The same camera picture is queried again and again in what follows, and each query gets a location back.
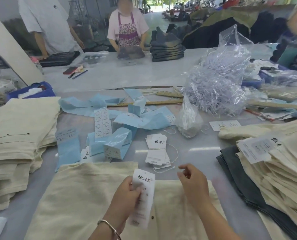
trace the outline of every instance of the white table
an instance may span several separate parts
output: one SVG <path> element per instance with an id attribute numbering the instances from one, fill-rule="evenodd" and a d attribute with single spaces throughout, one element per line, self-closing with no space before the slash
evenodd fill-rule
<path id="1" fill-rule="evenodd" d="M 251 51 L 251 58 L 269 60 L 273 50 L 266 44 L 246 45 Z M 125 87 L 184 86 L 186 73 L 199 64 L 208 48 L 187 49 L 179 60 L 152 62 L 147 55 L 127 65 L 127 61 L 117 59 L 117 53 L 110 53 L 101 63 L 87 68 L 88 72 L 77 79 L 68 79 L 63 72 L 68 66 L 46 67 L 43 69 L 45 80 L 55 92 L 82 92 Z"/>
<path id="2" fill-rule="evenodd" d="M 171 89 L 160 88 L 159 90 L 170 91 Z M 96 93 L 97 92 L 94 91 L 87 91 L 58 93 L 57 95 L 62 96 L 63 98 L 75 96 L 80 100 L 87 100 Z M 126 96 L 124 90 L 102 90 L 99 91 L 99 93 L 115 97 Z M 168 99 L 167 97 L 156 95 L 149 95 L 147 98 L 150 101 L 161 101 Z M 174 113 L 175 116 L 177 116 L 181 105 L 173 104 L 168 105 L 167 107 Z M 205 113 L 201 113 L 201 115 L 205 124 L 208 124 L 208 121 L 234 119 L 237 119 L 241 125 L 263 123 L 254 115 L 249 113 L 242 113 L 238 118 L 226 116 L 215 118 Z M 85 148 L 87 133 L 94 131 L 94 118 L 67 113 L 60 114 L 58 118 L 57 129 L 61 130 L 70 127 L 78 128 L 81 149 Z M 242 199 L 239 198 L 215 158 L 220 155 L 220 149 L 230 145 L 229 142 L 220 140 L 218 138 L 218 132 L 215 132 L 212 129 L 204 130 L 204 132 L 207 134 L 199 132 L 194 138 L 191 139 L 187 139 L 182 136 L 177 129 L 176 131 L 176 134 L 171 135 L 162 129 L 149 131 L 139 129 L 133 142 L 131 143 L 129 150 L 127 151 L 124 161 L 137 161 L 140 169 L 154 173 L 151 165 L 145 163 L 145 158 L 148 151 L 145 137 L 148 134 L 155 133 L 162 133 L 166 135 L 167 142 L 171 145 L 174 145 L 178 149 L 179 158 L 174 163 L 175 166 L 184 163 L 192 163 L 206 175 L 207 179 L 212 181 L 226 218 L 236 233 L 239 234 L 242 239 L 271 240 L 262 220 L 258 216 L 258 213 L 254 209 L 247 207 Z M 0 217 L 3 216 L 8 218 L 8 222 L 1 234 L 0 240 L 23 240 L 37 204 L 55 174 L 54 170 L 57 163 L 57 159 L 55 157 L 56 153 L 56 146 L 49 147 L 46 150 L 46 152 L 42 155 L 42 167 L 30 175 L 27 190 L 17 193 L 12 198 L 9 208 L 0 211 Z M 167 147 L 167 153 L 171 160 L 176 157 L 176 151 L 172 147 Z M 156 173 L 156 179 L 175 180 L 177 179 L 176 171 L 173 169 L 165 173 Z"/>

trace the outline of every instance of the silver bracelet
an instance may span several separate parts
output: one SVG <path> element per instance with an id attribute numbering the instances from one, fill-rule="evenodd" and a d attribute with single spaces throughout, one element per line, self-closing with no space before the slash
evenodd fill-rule
<path id="1" fill-rule="evenodd" d="M 122 240 L 121 237 L 120 237 L 120 235 L 118 234 L 118 232 L 114 229 L 114 227 L 108 221 L 106 221 L 106 220 L 99 220 L 97 222 L 97 225 L 99 225 L 101 222 L 104 222 L 105 224 L 107 224 L 111 228 L 111 230 L 113 231 L 113 233 L 119 238 L 119 240 Z"/>

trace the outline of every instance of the left hand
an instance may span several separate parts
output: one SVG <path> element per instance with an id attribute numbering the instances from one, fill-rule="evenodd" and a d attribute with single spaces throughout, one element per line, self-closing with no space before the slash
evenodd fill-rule
<path id="1" fill-rule="evenodd" d="M 145 50 L 144 43 L 141 43 L 140 47 L 142 48 L 143 51 Z"/>
<path id="2" fill-rule="evenodd" d="M 78 39 L 78 40 L 76 40 L 76 42 L 79 44 L 79 46 L 80 46 L 82 49 L 85 48 L 85 46 L 84 46 L 82 40 Z"/>
<path id="3" fill-rule="evenodd" d="M 132 176 L 124 179 L 116 190 L 111 204 L 103 217 L 108 221 L 119 233 L 124 230 L 125 222 L 130 214 L 134 211 L 135 205 L 141 194 L 141 187 L 132 190 Z"/>

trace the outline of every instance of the blue pen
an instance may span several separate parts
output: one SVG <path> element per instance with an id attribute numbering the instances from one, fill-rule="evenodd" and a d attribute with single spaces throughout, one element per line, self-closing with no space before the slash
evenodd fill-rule
<path id="1" fill-rule="evenodd" d="M 72 80 L 74 80 L 75 78 L 77 78 L 78 76 L 81 76 L 83 73 L 87 72 L 88 70 L 83 71 L 82 73 L 80 73 L 79 75 L 75 76 L 72 78 Z"/>

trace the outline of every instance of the wooden stick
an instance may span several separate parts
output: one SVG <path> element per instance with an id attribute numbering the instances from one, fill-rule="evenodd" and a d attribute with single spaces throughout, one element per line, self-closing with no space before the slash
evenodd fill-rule
<path id="1" fill-rule="evenodd" d="M 180 93 L 167 92 L 167 91 L 160 91 L 160 92 L 157 92 L 156 95 L 159 95 L 159 96 L 166 96 L 166 97 L 174 97 L 174 98 L 180 98 L 180 99 L 183 98 L 183 95 L 180 94 Z"/>
<path id="2" fill-rule="evenodd" d="M 176 99 L 176 100 L 166 100 L 166 101 L 150 101 L 146 102 L 146 105 L 165 105 L 165 104 L 181 104 L 183 103 L 183 99 Z M 133 103 L 119 103 L 114 105 L 108 105 L 108 107 L 124 107 L 128 106 L 129 104 Z"/>
<path id="3" fill-rule="evenodd" d="M 278 103 L 271 103 L 271 102 L 260 102 L 256 100 L 249 100 L 247 101 L 248 105 L 260 106 L 260 107 L 273 107 L 273 108 L 281 108 L 281 109 L 296 109 L 296 104 L 278 104 Z"/>

